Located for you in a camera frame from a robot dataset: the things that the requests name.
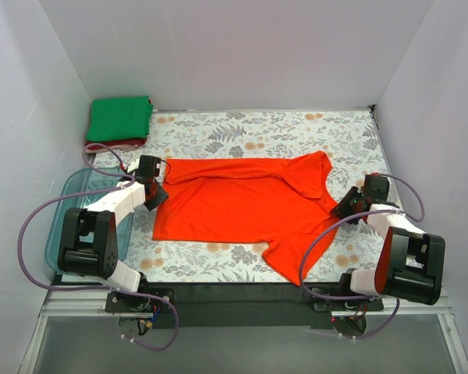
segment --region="teal plastic tray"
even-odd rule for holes
[[[119,168],[102,168],[104,171],[123,174]],[[71,175],[64,187],[62,188],[62,196],[69,195],[76,192],[94,191],[97,189],[106,189],[115,187],[119,179],[116,177],[108,177],[85,168],[77,171]],[[59,201],[57,209],[55,210],[54,220],[50,233],[48,235],[47,245],[45,247],[45,260],[47,264],[56,272],[63,273],[57,266],[57,258],[59,255],[59,243],[61,241],[62,222],[64,221],[64,213],[72,207],[81,208],[87,206],[97,200],[105,193],[98,193],[95,195],[74,197]],[[118,255],[120,260],[126,258],[128,252],[128,245],[130,242],[130,235],[132,234],[133,213],[130,213],[121,221],[116,228],[118,240]],[[90,242],[91,237],[86,237],[84,241]]]

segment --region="white wall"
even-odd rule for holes
[[[378,102],[432,0],[41,0],[92,98],[160,109]]]
[[[81,167],[90,101],[37,0],[0,0],[0,373],[17,372],[45,292],[16,259],[27,214]],[[46,280],[53,210],[27,233],[27,264]]]
[[[447,243],[444,285],[468,355],[468,0],[435,0],[378,105],[394,174]],[[406,208],[417,205],[405,194]]]

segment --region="patterned table surface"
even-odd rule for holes
[[[147,144],[121,152],[128,163],[141,154],[164,158],[292,158],[325,151],[333,165],[327,187],[339,201],[363,176],[387,164],[369,111],[154,113]],[[96,167],[115,166],[99,153]],[[390,201],[398,202],[395,187]],[[261,257],[265,243],[227,244],[152,240],[156,211],[135,211],[126,264],[154,282],[281,282]],[[383,240],[364,223],[344,225],[308,281],[337,281],[349,267],[371,268]]]

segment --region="red t-shirt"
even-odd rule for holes
[[[168,160],[153,238],[200,242],[267,242],[268,265],[299,285],[298,269],[310,243],[338,221],[326,189],[332,166],[319,151],[294,159]],[[310,254],[304,277],[336,230]]]

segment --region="folded green cloth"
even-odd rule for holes
[[[148,96],[94,100],[87,140],[109,142],[145,138],[149,134],[152,111]]]

